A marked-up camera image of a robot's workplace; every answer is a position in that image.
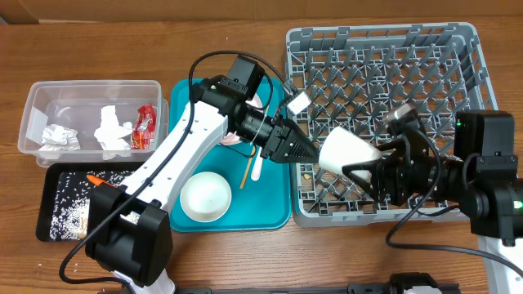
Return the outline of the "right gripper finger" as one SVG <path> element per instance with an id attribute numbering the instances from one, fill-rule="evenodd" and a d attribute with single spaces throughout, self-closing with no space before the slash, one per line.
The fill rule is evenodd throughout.
<path id="1" fill-rule="evenodd" d="M 409 140 L 406 136 L 398 136 L 385 144 L 378 145 L 377 149 L 387 157 L 407 158 L 409 156 Z"/>
<path id="2" fill-rule="evenodd" d="M 354 181 L 373 200 L 404 200 L 405 189 L 400 184 L 403 157 L 381 158 L 342 167 L 342 174 Z"/>

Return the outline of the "small white cup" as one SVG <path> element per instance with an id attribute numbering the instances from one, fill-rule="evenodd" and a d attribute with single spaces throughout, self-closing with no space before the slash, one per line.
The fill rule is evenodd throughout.
<path id="1" fill-rule="evenodd" d="M 341 175 L 342 167 L 379 159 L 382 152 L 343 127 L 335 127 L 320 149 L 319 166 Z"/>

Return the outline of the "white bowl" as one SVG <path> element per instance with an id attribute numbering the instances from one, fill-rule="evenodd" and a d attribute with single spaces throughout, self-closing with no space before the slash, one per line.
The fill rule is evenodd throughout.
<path id="1" fill-rule="evenodd" d="M 185 183 L 179 199 L 182 211 L 191 220 L 208 223 L 226 214 L 232 201 L 232 190 L 223 176 L 204 171 Z"/>

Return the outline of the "red snack wrapper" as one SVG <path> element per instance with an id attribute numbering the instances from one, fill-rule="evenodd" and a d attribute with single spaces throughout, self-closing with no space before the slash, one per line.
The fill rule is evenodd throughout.
<path id="1" fill-rule="evenodd" d="M 154 143 L 157 115 L 153 105 L 138 109 L 138 118 L 131 136 L 132 149 L 149 149 Z"/>

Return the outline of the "white napkin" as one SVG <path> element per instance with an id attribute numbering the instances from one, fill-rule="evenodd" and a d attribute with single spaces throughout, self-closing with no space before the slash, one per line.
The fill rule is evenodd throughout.
<path id="1" fill-rule="evenodd" d="M 71 151 L 80 150 L 81 146 L 74 129 L 57 124 L 46 126 L 42 134 L 40 151 Z"/>
<path id="2" fill-rule="evenodd" d="M 94 131 L 94 137 L 103 150 L 127 150 L 130 144 L 125 140 L 133 131 L 131 122 L 119 123 L 114 105 L 101 109 L 101 124 Z"/>

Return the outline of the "orange carrot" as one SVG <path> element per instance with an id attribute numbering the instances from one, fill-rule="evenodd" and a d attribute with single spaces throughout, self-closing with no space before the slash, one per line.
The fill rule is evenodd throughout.
<path id="1" fill-rule="evenodd" d="M 94 186 L 100 186 L 101 184 L 106 183 L 105 180 L 94 175 L 87 175 L 87 180 L 94 184 Z"/>

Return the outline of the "rice and peanut shells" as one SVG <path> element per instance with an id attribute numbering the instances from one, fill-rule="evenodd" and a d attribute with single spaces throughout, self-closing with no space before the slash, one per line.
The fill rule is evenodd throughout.
<path id="1" fill-rule="evenodd" d="M 96 187 L 87 176 L 92 175 L 118 186 L 132 171 L 65 171 L 57 181 L 53 194 L 51 241 L 79 240 L 87 235 L 90 193 Z"/>

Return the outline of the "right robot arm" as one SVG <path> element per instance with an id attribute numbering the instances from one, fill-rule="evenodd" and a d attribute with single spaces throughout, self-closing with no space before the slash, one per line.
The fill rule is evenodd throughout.
<path id="1" fill-rule="evenodd" d="M 455 115 L 454 158 L 440 155 L 415 109 L 385 119 L 393 141 L 379 145 L 384 158 L 348 163 L 349 176 L 372 198 L 395 205 L 413 194 L 422 199 L 401 220 L 418 213 L 429 198 L 449 200 L 468 217 L 478 248 L 394 243 L 398 249 L 459 252 L 481 256 L 492 293 L 522 291 L 522 179 L 514 154 L 514 118 L 501 110 L 464 110 Z"/>

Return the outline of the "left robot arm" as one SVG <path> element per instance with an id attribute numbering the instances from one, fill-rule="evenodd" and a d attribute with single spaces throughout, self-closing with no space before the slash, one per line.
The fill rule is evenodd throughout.
<path id="1" fill-rule="evenodd" d="M 100 182 L 90 197 L 87 256 L 112 272 L 126 293 L 173 293 L 166 266 L 172 253 L 169 213 L 182 187 L 228 134 L 261 148 L 274 163 L 317 163 L 319 150 L 290 118 L 248 104 L 272 65 L 234 51 L 226 75 L 190 80 L 189 101 L 154 153 L 119 186 Z"/>

